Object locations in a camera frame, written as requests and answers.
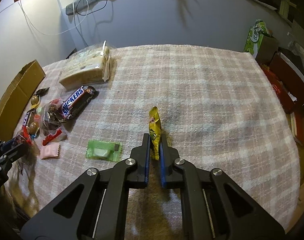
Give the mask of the blue label chocolate bar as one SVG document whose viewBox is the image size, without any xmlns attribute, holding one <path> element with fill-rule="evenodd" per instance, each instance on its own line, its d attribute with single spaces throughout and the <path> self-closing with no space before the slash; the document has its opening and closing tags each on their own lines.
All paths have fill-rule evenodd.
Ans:
<svg viewBox="0 0 304 240">
<path fill-rule="evenodd" d="M 27 129 L 30 129 L 30 125 L 33 123 L 34 116 L 36 114 L 35 109 L 31 109 L 26 112 L 24 120 L 23 120 L 23 127 L 26 127 Z"/>
</svg>

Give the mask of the red end dark snack bag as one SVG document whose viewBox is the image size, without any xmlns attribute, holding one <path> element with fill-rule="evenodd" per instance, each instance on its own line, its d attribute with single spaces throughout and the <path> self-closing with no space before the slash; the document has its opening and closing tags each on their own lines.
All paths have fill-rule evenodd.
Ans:
<svg viewBox="0 0 304 240">
<path fill-rule="evenodd" d="M 24 144 L 28 146 L 33 145 L 31 135 L 25 125 L 22 126 L 21 130 L 13 138 L 12 147 L 17 146 L 19 144 Z"/>
</svg>

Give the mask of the green drink carton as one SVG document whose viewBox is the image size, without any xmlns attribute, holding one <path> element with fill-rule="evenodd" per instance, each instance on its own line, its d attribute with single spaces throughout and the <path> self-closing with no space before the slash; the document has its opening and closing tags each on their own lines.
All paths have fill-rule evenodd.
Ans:
<svg viewBox="0 0 304 240">
<path fill-rule="evenodd" d="M 272 33 L 268 29 L 266 23 L 263 20 L 258 19 L 249 29 L 243 51 L 245 53 L 250 53 L 255 59 L 265 36 L 271 37 Z"/>
</svg>

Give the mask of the cardboard box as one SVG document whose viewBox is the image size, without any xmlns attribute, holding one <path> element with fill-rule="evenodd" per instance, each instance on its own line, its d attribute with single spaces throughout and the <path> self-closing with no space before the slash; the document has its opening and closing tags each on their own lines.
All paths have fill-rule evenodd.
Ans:
<svg viewBox="0 0 304 240">
<path fill-rule="evenodd" d="M 12 139 L 14 130 L 45 72 L 37 60 L 25 65 L 7 87 L 0 100 L 0 140 Z"/>
</svg>

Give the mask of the green candy packet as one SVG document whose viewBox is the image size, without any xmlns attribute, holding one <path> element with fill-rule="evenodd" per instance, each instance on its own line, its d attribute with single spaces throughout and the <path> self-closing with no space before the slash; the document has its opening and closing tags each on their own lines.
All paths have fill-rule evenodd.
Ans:
<svg viewBox="0 0 304 240">
<path fill-rule="evenodd" d="M 123 149 L 121 142 L 89 140 L 86 158 L 118 162 Z"/>
</svg>

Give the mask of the chocolate ball wrapper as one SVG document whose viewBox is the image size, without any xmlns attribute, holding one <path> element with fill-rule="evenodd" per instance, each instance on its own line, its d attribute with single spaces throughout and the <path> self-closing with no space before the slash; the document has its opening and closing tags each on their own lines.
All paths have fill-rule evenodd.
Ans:
<svg viewBox="0 0 304 240">
<path fill-rule="evenodd" d="M 32 106 L 38 105 L 40 103 L 41 97 L 44 96 L 48 91 L 49 91 L 49 87 L 41 88 L 38 91 L 36 91 L 30 100 L 31 105 Z"/>
<path fill-rule="evenodd" d="M 39 133 L 39 123 L 36 121 L 33 121 L 31 124 L 29 124 L 29 126 L 26 127 L 30 137 L 32 137 L 32 139 L 36 138 L 38 136 Z"/>
</svg>

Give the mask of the Snickers chocolate bar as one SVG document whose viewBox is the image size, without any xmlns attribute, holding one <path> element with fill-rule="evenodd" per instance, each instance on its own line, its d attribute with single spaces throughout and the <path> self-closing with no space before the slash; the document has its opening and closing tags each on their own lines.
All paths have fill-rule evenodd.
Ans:
<svg viewBox="0 0 304 240">
<path fill-rule="evenodd" d="M 88 85 L 80 86 L 61 104 L 61 116 L 64 121 L 68 121 L 78 115 L 86 107 L 92 98 L 98 95 L 98 91 Z"/>
</svg>

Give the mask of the pink candy packet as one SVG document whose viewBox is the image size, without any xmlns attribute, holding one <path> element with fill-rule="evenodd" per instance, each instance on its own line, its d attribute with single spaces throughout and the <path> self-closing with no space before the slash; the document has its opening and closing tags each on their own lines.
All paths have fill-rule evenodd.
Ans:
<svg viewBox="0 0 304 240">
<path fill-rule="evenodd" d="M 40 149 L 40 159 L 58 158 L 60 152 L 60 143 L 53 142 Z"/>
</svg>

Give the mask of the red boxes beside bed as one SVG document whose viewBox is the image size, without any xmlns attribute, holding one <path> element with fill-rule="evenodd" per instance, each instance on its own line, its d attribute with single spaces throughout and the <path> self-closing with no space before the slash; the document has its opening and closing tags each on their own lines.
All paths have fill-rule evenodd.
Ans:
<svg viewBox="0 0 304 240">
<path fill-rule="evenodd" d="M 297 144 L 304 146 L 304 75 L 283 53 L 274 54 L 270 64 L 261 64 L 281 106 L 290 116 L 291 132 Z"/>
</svg>

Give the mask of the yellow snack packet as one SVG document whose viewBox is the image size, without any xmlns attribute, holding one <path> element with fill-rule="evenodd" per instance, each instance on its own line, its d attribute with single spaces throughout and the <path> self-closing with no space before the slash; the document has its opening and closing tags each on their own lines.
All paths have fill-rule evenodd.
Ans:
<svg viewBox="0 0 304 240">
<path fill-rule="evenodd" d="M 149 111 L 149 135 L 153 143 L 152 159 L 159 160 L 159 145 L 161 140 L 162 126 L 159 116 L 159 110 L 155 106 Z"/>
</svg>

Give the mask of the clear bag dark snack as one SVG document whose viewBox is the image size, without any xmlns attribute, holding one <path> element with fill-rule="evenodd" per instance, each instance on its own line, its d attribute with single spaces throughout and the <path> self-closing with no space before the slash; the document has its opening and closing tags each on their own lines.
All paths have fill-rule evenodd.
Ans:
<svg viewBox="0 0 304 240">
<path fill-rule="evenodd" d="M 59 142 L 67 137 L 67 131 L 63 126 L 65 122 L 61 107 L 61 98 L 51 100 L 41 110 L 40 130 L 45 144 Z"/>
</svg>

